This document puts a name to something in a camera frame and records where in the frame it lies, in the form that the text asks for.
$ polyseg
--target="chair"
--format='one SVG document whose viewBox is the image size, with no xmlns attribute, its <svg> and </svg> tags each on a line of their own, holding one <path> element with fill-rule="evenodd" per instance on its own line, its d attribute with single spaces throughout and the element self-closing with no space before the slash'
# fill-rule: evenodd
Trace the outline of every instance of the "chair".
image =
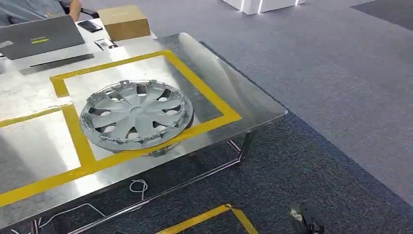
<svg viewBox="0 0 413 234">
<path fill-rule="evenodd" d="M 66 15 L 69 14 L 69 11 L 70 11 L 69 7 L 64 6 L 62 3 L 60 3 L 60 4 L 62 5 L 62 8 L 63 8 L 64 12 L 66 13 Z M 96 11 L 93 11 L 93 10 L 90 10 L 90 9 L 86 9 L 86 8 L 82 7 L 80 9 L 80 12 L 84 13 L 86 15 L 90 15 L 93 19 L 99 18 L 99 14 Z"/>
</svg>

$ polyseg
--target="stainless steel table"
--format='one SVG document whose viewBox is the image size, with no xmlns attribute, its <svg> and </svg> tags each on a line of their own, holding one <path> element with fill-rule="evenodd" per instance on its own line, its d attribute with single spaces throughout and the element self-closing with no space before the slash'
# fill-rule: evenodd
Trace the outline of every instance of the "stainless steel table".
<svg viewBox="0 0 413 234">
<path fill-rule="evenodd" d="M 165 82 L 181 89 L 194 106 L 192 127 L 161 156 L 140 156 L 148 151 L 113 155 L 79 133 L 77 118 L 86 98 L 126 79 Z M 35 219 L 58 206 L 217 142 L 227 141 L 239 154 L 73 232 L 80 233 L 240 162 L 254 130 L 286 114 L 275 100 L 185 33 L 6 73 L 0 82 L 0 229 L 32 220 L 36 227 Z M 245 135 L 242 147 L 231 141 L 238 135 Z"/>
</svg>

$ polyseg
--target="table leg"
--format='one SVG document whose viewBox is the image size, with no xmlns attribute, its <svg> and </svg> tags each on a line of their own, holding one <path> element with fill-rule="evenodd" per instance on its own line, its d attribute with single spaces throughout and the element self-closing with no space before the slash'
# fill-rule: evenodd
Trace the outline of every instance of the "table leg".
<svg viewBox="0 0 413 234">
<path fill-rule="evenodd" d="M 241 162 L 241 160 L 242 160 L 242 159 L 248 154 L 248 152 L 249 152 L 249 147 L 250 147 L 250 145 L 251 145 L 251 142 L 252 142 L 252 139 L 253 139 L 253 137 L 254 137 L 254 134 L 255 134 L 255 132 L 250 132 L 250 133 L 247 133 L 247 134 L 245 135 L 245 139 L 244 139 L 244 143 L 243 143 L 242 148 L 239 148 L 233 141 L 228 141 L 228 144 L 238 153 L 238 157 L 237 157 L 236 159 L 233 159 L 233 160 L 231 160 L 231 161 L 229 161 L 229 162 L 227 162 L 227 163 L 225 163 L 225 164 L 223 164 L 223 165 L 221 165 L 221 166 L 219 166 L 219 167 L 216 167 L 216 168 L 214 168 L 214 169 L 212 169 L 212 170 L 210 170 L 210 171 L 207 171 L 207 172 L 205 172 L 205 173 L 202 173 L 202 174 L 200 174 L 200 175 L 198 175 L 198 176 L 196 176 L 196 177 L 194 177 L 194 178 L 192 178 L 192 179 L 190 179 L 190 180 L 188 180 L 188 181 L 186 181 L 186 182 L 184 182 L 184 183 L 182 183 L 182 184 L 173 186 L 172 188 L 167 189 L 167 190 L 165 190 L 165 191 L 163 191 L 163 192 L 161 192 L 161 193 L 159 193 L 159 194 L 157 194 L 157 195 L 154 195 L 154 196 L 152 196 L 152 197 L 149 197 L 149 198 L 147 198 L 147 199 L 145 199 L 145 200 L 143 200 L 143 201 L 137 202 L 137 203 L 135 203 L 135 204 L 133 204 L 133 205 L 131 205 L 131 206 L 129 206 L 129 207 L 126 207 L 126 208 L 124 208 L 124 209 L 122 209 L 122 210 L 120 210 L 120 211 L 118 211 L 118 212 L 115 212 L 115 213 L 113 213 L 113 214 L 111 214 L 111 215 L 108 215 L 108 216 L 106 216 L 106 217 L 104 217 L 104 218 L 101 218 L 101 219 L 99 219 L 99 220 L 97 220 L 97 221 L 95 221 L 95 222 L 93 222 L 93 223 L 90 223 L 90 224 L 84 226 L 84 227 L 81 227 L 81 228 L 79 228 L 79 229 L 76 229 L 76 230 L 74 230 L 73 232 L 70 232 L 70 233 L 68 233 L 68 234 L 79 234 L 79 233 L 82 233 L 82 232 L 84 232 L 84 231 L 86 231 L 86 230 L 89 230 L 89 229 L 91 229 L 91 228 L 99 225 L 99 224 L 102 224 L 102 223 L 104 223 L 104 222 L 107 222 L 107 221 L 109 221 L 109 220 L 112 220 L 112 219 L 114 219 L 114 218 L 117 218 L 117 217 L 119 217 L 119 216 L 121 216 L 121 215 L 130 213 L 130 212 L 133 212 L 133 211 L 135 211 L 136 209 L 140 208 L 141 206 L 143 206 L 143 205 L 151 202 L 152 200 L 155 200 L 155 199 L 157 199 L 157 198 L 159 198 L 159 197 L 161 197 L 161 196 L 163 196 L 163 195 L 167 195 L 167 194 L 169 194 L 169 193 L 172 193 L 173 191 L 176 191 L 176 190 L 178 190 L 178 189 L 181 189 L 181 188 L 183 188 L 183 187 L 186 187 L 186 186 L 188 186 L 188 185 L 190 185 L 190 184 L 192 184 L 192 183 L 194 183 L 194 182 L 196 182 L 196 181 L 198 181 L 198 180 L 201 180 L 201 179 L 203 179 L 203 178 L 206 178 L 206 177 L 208 177 L 208 176 L 210 176 L 210 175 L 212 175 L 212 174 L 215 174 L 215 173 L 217 173 L 217 172 L 219 172 L 219 171 L 221 171 L 221 170 L 223 170 L 223 169 L 225 169 L 225 168 L 228 168 L 228 167 L 230 167 L 230 166 L 232 166 L 232 165 L 235 165 L 235 164 Z"/>
<path fill-rule="evenodd" d="M 242 148 L 239 148 L 237 144 L 233 140 L 229 140 L 227 143 L 231 146 L 231 148 L 237 152 L 238 160 L 242 161 L 242 159 L 248 154 L 249 147 L 251 146 L 251 142 L 254 139 L 255 132 L 250 132 L 245 135 L 244 142 Z"/>
<path fill-rule="evenodd" d="M 39 234 L 40 233 L 37 220 L 32 221 L 32 231 L 30 233 L 31 234 Z"/>
</svg>

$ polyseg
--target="table top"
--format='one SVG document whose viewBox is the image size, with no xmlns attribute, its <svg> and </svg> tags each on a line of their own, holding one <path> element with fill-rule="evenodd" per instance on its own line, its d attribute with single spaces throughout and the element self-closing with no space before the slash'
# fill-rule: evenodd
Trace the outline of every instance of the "table top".
<svg viewBox="0 0 413 234">
<path fill-rule="evenodd" d="M 52 85 L 55 79 L 67 92 Z M 193 125 L 161 156 L 138 156 L 147 151 L 113 155 L 82 141 L 78 115 L 86 98 L 126 79 L 165 82 L 193 104 Z M 0 229 L 286 114 L 186 33 L 6 73 L 0 80 Z"/>
<path fill-rule="evenodd" d="M 43 64 L 43 63 L 57 61 L 61 59 L 67 59 L 67 58 L 72 58 L 76 56 L 100 52 L 101 49 L 94 42 L 99 39 L 110 39 L 110 37 L 108 35 L 108 32 L 105 29 L 105 26 L 103 25 L 100 19 L 90 19 L 90 21 L 101 26 L 103 29 L 100 31 L 91 33 L 87 31 L 86 29 L 77 25 L 77 22 L 76 22 L 76 27 L 85 41 L 84 44 L 76 45 L 76 46 L 72 46 L 68 48 L 63 48 L 60 50 L 50 51 L 50 52 L 39 54 L 39 55 L 19 58 L 16 60 L 0 58 L 0 74 L 11 72 L 11 71 L 18 71 L 21 69 L 26 69 L 31 66 L 37 65 L 37 64 Z M 116 44 L 119 46 L 123 46 L 129 43 L 135 43 L 141 40 L 148 40 L 148 39 L 155 39 L 155 38 L 156 36 L 151 32 L 150 36 L 135 38 L 135 39 L 128 39 L 128 40 L 121 40 L 121 41 L 117 41 Z"/>
</svg>

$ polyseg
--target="white cable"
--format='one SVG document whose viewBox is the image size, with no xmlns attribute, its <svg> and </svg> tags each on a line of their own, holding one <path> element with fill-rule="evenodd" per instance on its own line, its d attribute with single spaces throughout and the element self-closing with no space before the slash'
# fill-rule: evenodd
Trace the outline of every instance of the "white cable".
<svg viewBox="0 0 413 234">
<path fill-rule="evenodd" d="M 137 183 L 137 182 L 143 184 L 142 190 L 134 190 L 134 189 L 132 189 L 132 185 L 133 185 L 134 183 Z M 132 193 L 142 193 L 142 194 L 141 194 L 141 200 L 144 199 L 144 195 L 145 195 L 145 191 L 146 191 L 146 190 L 148 190 L 148 184 L 146 183 L 146 181 L 144 181 L 144 180 L 142 180 L 142 179 L 132 180 L 132 183 L 129 185 L 129 191 L 131 191 Z M 94 210 L 95 210 L 96 212 L 98 212 L 100 215 L 102 215 L 103 217 L 106 217 L 106 215 L 104 215 L 100 210 L 98 210 L 97 208 L 95 208 L 92 204 L 90 204 L 90 203 L 85 203 L 85 204 L 82 204 L 82 205 L 80 205 L 80 206 L 76 206 L 76 207 L 71 208 L 71 209 L 69 209 L 69 210 L 66 210 L 66 211 L 63 211 L 63 212 L 60 212 L 60 213 L 55 214 L 55 215 L 52 216 L 47 222 L 45 222 L 45 223 L 42 224 L 42 225 L 40 224 L 42 218 L 40 218 L 40 219 L 38 220 L 38 225 L 39 225 L 38 228 L 40 229 L 40 228 L 46 226 L 46 225 L 49 224 L 49 223 L 52 221 L 52 219 L 54 219 L 56 216 L 59 216 L 59 215 L 61 215 L 61 214 L 64 214 L 64 213 L 67 213 L 67 212 L 70 212 L 70 211 L 79 209 L 79 208 L 82 207 L 82 206 L 90 206 L 92 209 L 94 209 Z M 20 233 L 18 233 L 16 230 L 13 230 L 13 229 L 11 229 L 10 231 L 13 232 L 14 234 L 20 234 Z"/>
</svg>

